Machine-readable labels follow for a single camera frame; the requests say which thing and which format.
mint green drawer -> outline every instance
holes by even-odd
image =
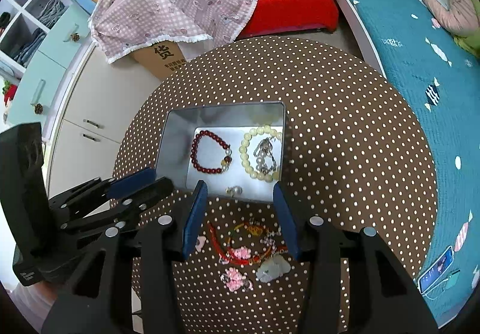
[[[74,32],[80,35],[80,40],[71,39]],[[89,32],[88,14],[73,4],[49,31],[38,50],[67,68]]]
[[[37,51],[18,85],[7,122],[12,125],[40,122],[43,129],[64,74],[64,67]],[[42,104],[43,113],[35,114],[32,104]]]

red beaded bracelet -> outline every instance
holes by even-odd
[[[219,145],[222,146],[222,148],[225,150],[225,154],[227,155],[222,159],[221,168],[217,167],[215,169],[207,169],[205,167],[202,167],[198,164],[197,161],[197,150],[198,150],[198,143],[200,142],[200,139],[204,136],[211,137],[215,142],[217,142]],[[232,154],[232,150],[230,149],[230,145],[225,143],[221,137],[218,135],[215,135],[215,133],[205,130],[205,131],[200,131],[199,134],[195,135],[195,139],[193,140],[193,143],[191,144],[191,163],[193,164],[193,167],[197,169],[201,173],[207,173],[207,174],[220,174],[224,173],[228,170],[230,163],[232,162],[232,158],[230,155]]]

pink pillow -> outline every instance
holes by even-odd
[[[454,35],[468,37],[480,26],[471,0],[449,0],[450,10],[437,0],[423,0],[438,22]]]

pine cone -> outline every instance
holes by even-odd
[[[34,106],[35,114],[42,114],[43,113],[43,105],[37,104]]]

bed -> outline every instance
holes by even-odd
[[[464,306],[480,276],[480,65],[420,0],[337,2],[364,60],[409,103],[431,147],[438,213],[422,273],[450,245],[454,262],[439,281],[460,270],[453,286],[424,297],[442,326]]]

